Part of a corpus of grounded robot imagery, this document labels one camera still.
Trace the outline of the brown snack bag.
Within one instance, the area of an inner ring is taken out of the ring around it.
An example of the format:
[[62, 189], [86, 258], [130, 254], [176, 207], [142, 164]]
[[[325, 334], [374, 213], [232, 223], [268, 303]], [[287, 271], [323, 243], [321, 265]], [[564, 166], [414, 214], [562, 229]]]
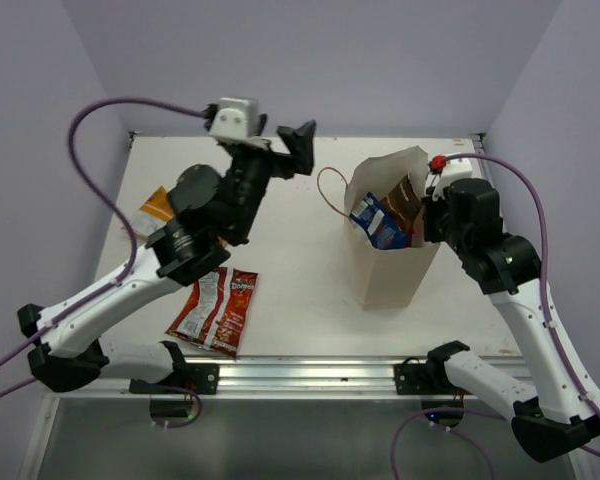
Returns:
[[415, 232], [422, 202], [408, 175], [405, 175], [380, 202], [401, 231], [406, 234]]

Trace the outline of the pink snack bag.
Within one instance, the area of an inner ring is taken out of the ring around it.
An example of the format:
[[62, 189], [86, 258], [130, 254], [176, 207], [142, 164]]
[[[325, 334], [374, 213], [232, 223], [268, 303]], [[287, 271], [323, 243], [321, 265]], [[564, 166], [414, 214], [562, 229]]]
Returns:
[[414, 231], [413, 231], [413, 229], [411, 229], [406, 234], [405, 248], [411, 248], [411, 247], [413, 247], [413, 240], [414, 240]]

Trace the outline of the blue Burts crisps bag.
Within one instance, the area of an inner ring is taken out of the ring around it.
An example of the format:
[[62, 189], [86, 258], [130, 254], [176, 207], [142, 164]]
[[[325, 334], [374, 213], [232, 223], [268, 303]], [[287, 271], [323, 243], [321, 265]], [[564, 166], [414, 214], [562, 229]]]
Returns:
[[349, 213], [349, 220], [378, 250], [398, 250], [410, 245], [410, 236], [397, 225], [380, 200], [368, 192]]

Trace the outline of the beige paper bag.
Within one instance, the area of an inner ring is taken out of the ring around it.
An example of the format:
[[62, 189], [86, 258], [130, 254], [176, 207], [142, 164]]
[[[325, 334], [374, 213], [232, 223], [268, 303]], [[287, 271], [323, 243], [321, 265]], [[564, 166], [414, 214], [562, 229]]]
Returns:
[[345, 265], [354, 297], [365, 310], [405, 308], [424, 280], [439, 247], [424, 240], [422, 213], [415, 224], [413, 247], [398, 250], [375, 249], [349, 213], [371, 192], [381, 200], [408, 175], [416, 194], [422, 199], [428, 172], [428, 155], [419, 146], [370, 157], [362, 161], [345, 179], [343, 207], [327, 197], [325, 203], [343, 218]]

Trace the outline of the red Doritos bag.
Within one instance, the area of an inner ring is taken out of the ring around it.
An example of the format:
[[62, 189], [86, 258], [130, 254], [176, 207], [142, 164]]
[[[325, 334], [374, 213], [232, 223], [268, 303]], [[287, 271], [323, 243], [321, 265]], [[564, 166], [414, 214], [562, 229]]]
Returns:
[[258, 277], [255, 272], [218, 267], [196, 280], [166, 334], [236, 358]]

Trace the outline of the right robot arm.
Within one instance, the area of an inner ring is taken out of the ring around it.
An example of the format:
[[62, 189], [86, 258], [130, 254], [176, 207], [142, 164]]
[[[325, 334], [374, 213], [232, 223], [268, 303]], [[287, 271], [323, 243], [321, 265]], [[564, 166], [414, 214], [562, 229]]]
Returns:
[[541, 260], [525, 238], [505, 232], [500, 197], [484, 179], [464, 178], [423, 199], [424, 237], [446, 243], [503, 317], [531, 384], [515, 380], [453, 341], [427, 354], [431, 389], [463, 389], [504, 417], [533, 460], [547, 462], [600, 436], [600, 389], [578, 359], [541, 285]]

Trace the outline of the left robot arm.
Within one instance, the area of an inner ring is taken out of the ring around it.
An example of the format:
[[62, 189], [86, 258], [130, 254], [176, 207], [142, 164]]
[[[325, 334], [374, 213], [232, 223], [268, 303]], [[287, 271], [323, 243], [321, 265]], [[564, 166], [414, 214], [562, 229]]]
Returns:
[[229, 246], [248, 243], [270, 180], [312, 173], [316, 127], [313, 120], [298, 128], [278, 127], [285, 152], [261, 138], [221, 142], [231, 157], [226, 173], [205, 164], [187, 168], [167, 194], [172, 219], [125, 263], [52, 307], [22, 307], [21, 330], [35, 345], [27, 355], [34, 379], [57, 393], [99, 378], [143, 382], [169, 393], [192, 386], [191, 368], [175, 343], [130, 344], [104, 335], [221, 266], [230, 257]]

